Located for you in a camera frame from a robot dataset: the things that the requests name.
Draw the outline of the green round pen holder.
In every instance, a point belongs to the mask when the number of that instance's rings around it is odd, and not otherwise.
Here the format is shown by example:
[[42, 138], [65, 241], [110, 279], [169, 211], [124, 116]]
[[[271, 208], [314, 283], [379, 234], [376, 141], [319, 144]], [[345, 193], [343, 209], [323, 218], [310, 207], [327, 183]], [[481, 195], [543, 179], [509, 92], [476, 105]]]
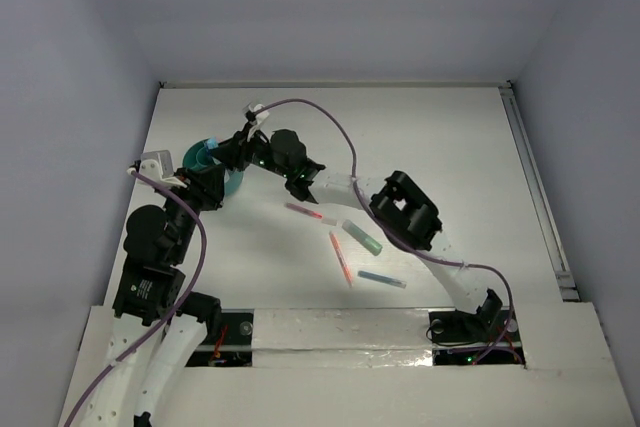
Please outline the green round pen holder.
[[[213, 150], [208, 150], [205, 147], [206, 140], [207, 139], [203, 139], [195, 143], [187, 150], [182, 159], [182, 166], [184, 168], [201, 171], [211, 165], [219, 164], [219, 161], [212, 156]], [[225, 195], [234, 195], [239, 190], [243, 178], [244, 173], [241, 171], [226, 170], [224, 176]]]

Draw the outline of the pink gel pen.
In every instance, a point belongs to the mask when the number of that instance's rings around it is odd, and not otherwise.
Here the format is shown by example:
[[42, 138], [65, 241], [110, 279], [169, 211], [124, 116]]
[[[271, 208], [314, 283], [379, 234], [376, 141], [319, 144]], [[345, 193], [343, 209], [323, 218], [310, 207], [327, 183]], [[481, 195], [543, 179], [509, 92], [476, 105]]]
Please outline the pink gel pen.
[[288, 210], [291, 210], [293, 212], [299, 213], [301, 215], [319, 220], [321, 223], [325, 224], [325, 225], [329, 225], [329, 226], [336, 226], [338, 224], [338, 221], [335, 218], [329, 217], [327, 215], [321, 214], [315, 210], [312, 210], [310, 208], [307, 207], [303, 207], [301, 205], [297, 205], [297, 204], [293, 204], [290, 202], [286, 202], [284, 204], [284, 207]]

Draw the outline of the green highlighter marker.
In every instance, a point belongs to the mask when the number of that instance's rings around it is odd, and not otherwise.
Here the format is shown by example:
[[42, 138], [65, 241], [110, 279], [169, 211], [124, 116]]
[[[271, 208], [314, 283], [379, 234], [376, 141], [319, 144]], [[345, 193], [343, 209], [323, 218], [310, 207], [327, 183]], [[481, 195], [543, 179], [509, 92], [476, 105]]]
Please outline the green highlighter marker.
[[382, 252], [382, 245], [351, 220], [344, 220], [342, 229], [372, 255], [378, 256]]

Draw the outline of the orange red pen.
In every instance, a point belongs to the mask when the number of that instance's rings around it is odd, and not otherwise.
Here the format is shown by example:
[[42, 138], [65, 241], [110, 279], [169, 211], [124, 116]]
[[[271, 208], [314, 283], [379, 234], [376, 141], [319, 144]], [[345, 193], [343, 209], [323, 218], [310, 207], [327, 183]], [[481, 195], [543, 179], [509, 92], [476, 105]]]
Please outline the orange red pen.
[[334, 249], [336, 258], [338, 260], [338, 263], [339, 263], [340, 269], [341, 269], [341, 271], [343, 273], [343, 276], [345, 278], [345, 281], [347, 282], [347, 285], [350, 288], [352, 288], [353, 287], [353, 277], [352, 277], [351, 271], [350, 271], [350, 269], [348, 267], [348, 264], [346, 262], [346, 259], [344, 257], [344, 254], [342, 252], [339, 240], [338, 240], [336, 234], [333, 231], [329, 232], [329, 239], [330, 239], [332, 248]]

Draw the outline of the blue gel pen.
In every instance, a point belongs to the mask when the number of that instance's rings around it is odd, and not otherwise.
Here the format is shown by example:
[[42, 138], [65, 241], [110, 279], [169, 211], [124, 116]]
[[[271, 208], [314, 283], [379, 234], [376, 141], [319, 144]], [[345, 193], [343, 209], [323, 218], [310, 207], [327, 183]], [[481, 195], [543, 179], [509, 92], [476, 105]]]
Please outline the blue gel pen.
[[357, 275], [359, 278], [370, 280], [370, 281], [377, 282], [384, 285], [389, 285], [395, 288], [400, 288], [400, 289], [406, 288], [406, 283], [404, 281], [393, 278], [393, 277], [389, 277], [389, 276], [385, 276], [385, 275], [381, 275], [381, 274], [377, 274], [369, 271], [364, 271], [364, 270], [359, 270], [357, 272]]

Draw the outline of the blue highlighter marker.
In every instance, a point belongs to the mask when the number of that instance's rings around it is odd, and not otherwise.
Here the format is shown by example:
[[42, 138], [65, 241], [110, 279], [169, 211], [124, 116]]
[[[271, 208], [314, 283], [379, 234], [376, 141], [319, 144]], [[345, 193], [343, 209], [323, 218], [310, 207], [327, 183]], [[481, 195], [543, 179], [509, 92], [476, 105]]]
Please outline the blue highlighter marker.
[[209, 138], [205, 141], [205, 147], [208, 150], [214, 150], [219, 146], [219, 143], [215, 137]]

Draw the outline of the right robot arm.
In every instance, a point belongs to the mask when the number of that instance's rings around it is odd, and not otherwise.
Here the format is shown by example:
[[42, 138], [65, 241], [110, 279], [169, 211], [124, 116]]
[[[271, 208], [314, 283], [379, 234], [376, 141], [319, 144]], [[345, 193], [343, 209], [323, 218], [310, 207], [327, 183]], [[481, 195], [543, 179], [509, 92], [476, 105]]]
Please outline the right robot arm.
[[513, 299], [501, 299], [478, 272], [482, 266], [450, 259], [435, 203], [410, 176], [394, 171], [385, 178], [340, 174], [313, 161], [298, 135], [287, 129], [270, 136], [238, 131], [220, 144], [208, 144], [209, 155], [232, 172], [251, 165], [285, 180], [297, 200], [332, 204], [365, 212], [399, 250], [416, 256], [453, 302], [438, 334], [452, 343], [499, 344], [514, 315]]

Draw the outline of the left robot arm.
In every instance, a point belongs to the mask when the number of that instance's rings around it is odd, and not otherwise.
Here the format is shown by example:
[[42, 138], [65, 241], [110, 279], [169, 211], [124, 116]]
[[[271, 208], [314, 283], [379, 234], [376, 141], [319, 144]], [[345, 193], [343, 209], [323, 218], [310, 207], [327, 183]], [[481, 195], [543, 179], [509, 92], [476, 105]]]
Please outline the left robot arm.
[[193, 234], [200, 234], [201, 253], [207, 251], [200, 215], [222, 206], [224, 167], [166, 175], [157, 161], [146, 159], [127, 172], [165, 203], [143, 205], [127, 219], [104, 365], [72, 407], [67, 426], [156, 425], [195, 349], [221, 330], [219, 299], [194, 290], [204, 256], [191, 277], [179, 266]]

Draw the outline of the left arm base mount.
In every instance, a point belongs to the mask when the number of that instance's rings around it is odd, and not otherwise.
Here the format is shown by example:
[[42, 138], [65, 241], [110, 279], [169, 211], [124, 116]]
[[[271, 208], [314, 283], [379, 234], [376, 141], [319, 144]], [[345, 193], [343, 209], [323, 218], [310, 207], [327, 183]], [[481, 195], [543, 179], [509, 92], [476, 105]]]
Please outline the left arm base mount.
[[207, 336], [190, 354], [187, 367], [252, 365], [252, 310], [223, 310], [214, 315], [212, 325], [207, 317], [203, 324], [207, 329]]

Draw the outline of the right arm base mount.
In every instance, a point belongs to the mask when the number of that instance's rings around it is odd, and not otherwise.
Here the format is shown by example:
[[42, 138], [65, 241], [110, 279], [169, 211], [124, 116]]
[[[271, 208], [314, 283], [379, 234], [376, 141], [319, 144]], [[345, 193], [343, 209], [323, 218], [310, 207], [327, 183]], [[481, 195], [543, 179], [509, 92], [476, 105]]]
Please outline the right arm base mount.
[[458, 311], [433, 311], [425, 337], [436, 366], [526, 364], [517, 319], [509, 317], [508, 309], [502, 309], [492, 323]]

